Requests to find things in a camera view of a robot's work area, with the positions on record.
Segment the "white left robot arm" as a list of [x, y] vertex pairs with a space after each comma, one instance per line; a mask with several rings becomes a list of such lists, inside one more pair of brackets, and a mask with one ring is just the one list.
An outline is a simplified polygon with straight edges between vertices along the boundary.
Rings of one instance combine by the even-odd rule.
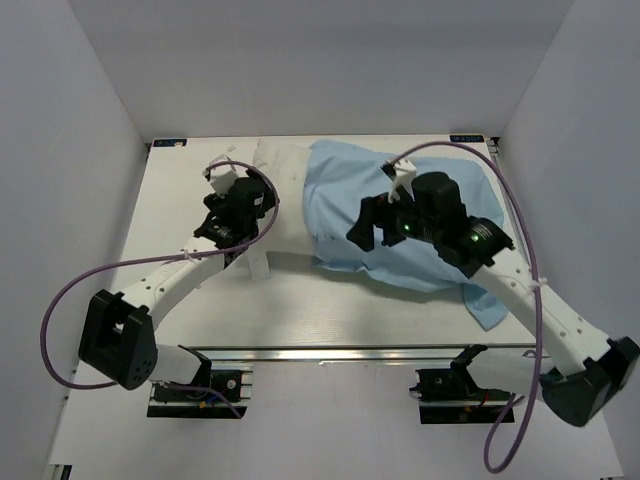
[[275, 207], [276, 196], [269, 183], [251, 174], [204, 203], [209, 212], [177, 259], [119, 292], [99, 291], [89, 303], [79, 357], [127, 390], [145, 382], [175, 383], [191, 399], [210, 390], [210, 360], [184, 346], [157, 343], [155, 331], [174, 307], [258, 238], [258, 222]]

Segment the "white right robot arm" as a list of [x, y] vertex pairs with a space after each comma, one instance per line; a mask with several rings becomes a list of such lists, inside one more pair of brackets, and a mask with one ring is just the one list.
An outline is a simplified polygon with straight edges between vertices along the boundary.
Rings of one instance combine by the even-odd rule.
[[346, 237], [361, 250], [406, 239], [431, 244], [438, 256], [496, 297], [541, 341], [548, 359], [537, 382], [561, 420], [582, 427], [627, 383], [639, 360], [629, 337], [612, 339], [589, 324], [549, 286], [534, 282], [533, 264], [493, 221], [471, 216], [458, 184], [444, 172], [416, 174], [386, 165], [389, 192], [361, 201]]

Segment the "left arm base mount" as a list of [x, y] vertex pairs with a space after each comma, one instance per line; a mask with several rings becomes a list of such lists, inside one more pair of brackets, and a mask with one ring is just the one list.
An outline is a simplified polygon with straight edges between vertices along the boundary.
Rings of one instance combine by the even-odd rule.
[[251, 399], [253, 370], [178, 346], [159, 352], [149, 382], [149, 418], [240, 420]]

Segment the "white pillow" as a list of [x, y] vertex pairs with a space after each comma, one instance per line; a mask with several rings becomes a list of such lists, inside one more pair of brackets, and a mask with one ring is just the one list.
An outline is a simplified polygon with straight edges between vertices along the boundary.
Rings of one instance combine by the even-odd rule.
[[276, 187], [278, 213], [266, 235], [246, 252], [252, 280], [270, 277], [268, 252], [311, 257], [313, 245], [304, 219], [303, 190], [311, 150], [267, 138], [260, 139], [253, 165]]

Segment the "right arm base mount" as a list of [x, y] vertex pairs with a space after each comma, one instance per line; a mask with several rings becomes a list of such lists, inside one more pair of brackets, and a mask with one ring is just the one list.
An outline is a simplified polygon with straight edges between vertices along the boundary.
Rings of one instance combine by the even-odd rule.
[[465, 348], [411, 349], [415, 384], [409, 395], [418, 402], [422, 425], [492, 424], [506, 406], [511, 393], [501, 390], [470, 390], [454, 377], [451, 363], [465, 356]]

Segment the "blue green satin pillowcase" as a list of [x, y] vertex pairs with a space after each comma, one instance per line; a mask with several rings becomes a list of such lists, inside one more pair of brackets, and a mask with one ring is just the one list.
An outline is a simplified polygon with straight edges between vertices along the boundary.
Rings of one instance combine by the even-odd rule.
[[382, 233], [376, 232], [374, 250], [364, 252], [347, 240], [361, 199], [389, 190], [391, 181], [381, 166], [392, 157], [332, 140], [311, 145], [303, 212], [315, 263], [338, 272], [363, 272], [378, 282], [425, 293], [460, 285], [464, 304], [479, 325], [486, 331], [496, 327], [507, 316], [507, 308], [440, 259], [432, 245], [407, 240], [388, 248], [381, 245]]

